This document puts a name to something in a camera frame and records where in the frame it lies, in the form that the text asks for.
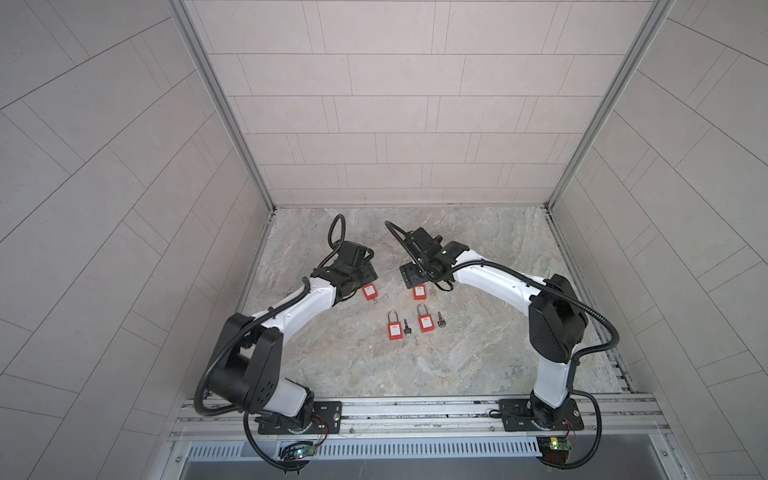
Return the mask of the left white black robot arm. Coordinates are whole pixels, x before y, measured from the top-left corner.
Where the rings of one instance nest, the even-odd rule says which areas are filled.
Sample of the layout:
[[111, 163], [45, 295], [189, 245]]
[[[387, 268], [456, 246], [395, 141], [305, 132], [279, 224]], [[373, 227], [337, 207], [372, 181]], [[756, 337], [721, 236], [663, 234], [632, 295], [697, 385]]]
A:
[[[300, 473], [330, 433], [327, 422], [315, 413], [314, 393], [281, 376], [284, 342], [377, 279], [373, 250], [346, 239], [342, 214], [334, 217], [327, 242], [330, 253], [302, 279], [298, 290], [263, 312], [235, 313], [226, 320], [193, 396], [194, 409], [202, 417], [240, 413], [252, 449], [284, 473]], [[251, 421], [257, 414], [275, 415], [285, 428], [299, 432], [316, 424], [320, 440], [295, 442], [273, 458], [253, 435]]]

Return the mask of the red padlock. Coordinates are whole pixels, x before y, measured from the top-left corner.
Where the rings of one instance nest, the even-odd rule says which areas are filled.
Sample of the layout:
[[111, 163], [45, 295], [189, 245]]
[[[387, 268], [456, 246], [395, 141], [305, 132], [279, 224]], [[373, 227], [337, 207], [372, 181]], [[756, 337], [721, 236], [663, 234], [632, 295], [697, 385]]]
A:
[[418, 285], [412, 288], [413, 298], [417, 301], [423, 301], [427, 299], [427, 289], [424, 285]]
[[363, 286], [361, 291], [367, 301], [373, 301], [373, 302], [377, 301], [379, 294], [378, 294], [378, 290], [376, 289], [373, 283], [369, 283]]
[[417, 305], [417, 314], [420, 330], [422, 333], [431, 332], [435, 329], [435, 322], [429, 313], [425, 304]]
[[390, 340], [401, 340], [404, 337], [403, 324], [395, 310], [387, 314], [387, 331]]

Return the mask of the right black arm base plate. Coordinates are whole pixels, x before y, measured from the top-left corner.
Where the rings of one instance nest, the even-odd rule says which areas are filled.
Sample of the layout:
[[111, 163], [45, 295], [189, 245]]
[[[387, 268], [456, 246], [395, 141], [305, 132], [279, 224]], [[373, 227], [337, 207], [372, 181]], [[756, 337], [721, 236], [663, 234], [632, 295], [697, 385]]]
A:
[[577, 403], [567, 397], [559, 407], [551, 407], [535, 396], [502, 399], [498, 411], [506, 432], [581, 431], [584, 422]]

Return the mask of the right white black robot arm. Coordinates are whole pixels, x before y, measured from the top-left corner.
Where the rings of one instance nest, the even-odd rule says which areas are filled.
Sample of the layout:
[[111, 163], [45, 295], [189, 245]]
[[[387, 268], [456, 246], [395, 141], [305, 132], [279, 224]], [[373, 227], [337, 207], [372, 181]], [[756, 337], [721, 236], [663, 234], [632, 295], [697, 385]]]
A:
[[587, 453], [569, 462], [557, 458], [558, 448], [539, 462], [561, 471], [586, 465], [596, 454], [603, 433], [600, 406], [595, 396], [574, 388], [584, 356], [614, 349], [620, 342], [616, 327], [595, 308], [577, 298], [562, 275], [534, 277], [491, 261], [468, 246], [431, 236], [424, 228], [406, 231], [391, 221], [387, 230], [408, 253], [411, 261], [400, 267], [408, 287], [431, 282], [450, 292], [456, 283], [475, 287], [523, 313], [528, 319], [529, 343], [539, 356], [537, 377], [526, 408], [516, 413], [504, 406], [489, 412], [491, 418], [528, 422], [540, 430], [553, 430], [566, 421], [574, 395], [588, 399], [596, 415], [594, 441]]

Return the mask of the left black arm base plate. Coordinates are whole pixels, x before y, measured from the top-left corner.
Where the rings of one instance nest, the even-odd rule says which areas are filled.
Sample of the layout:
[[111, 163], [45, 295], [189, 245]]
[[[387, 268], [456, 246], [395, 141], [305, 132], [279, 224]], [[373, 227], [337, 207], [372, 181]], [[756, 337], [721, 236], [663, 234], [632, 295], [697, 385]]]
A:
[[259, 435], [338, 434], [342, 408], [340, 401], [315, 401], [293, 417], [265, 411], [254, 421]]

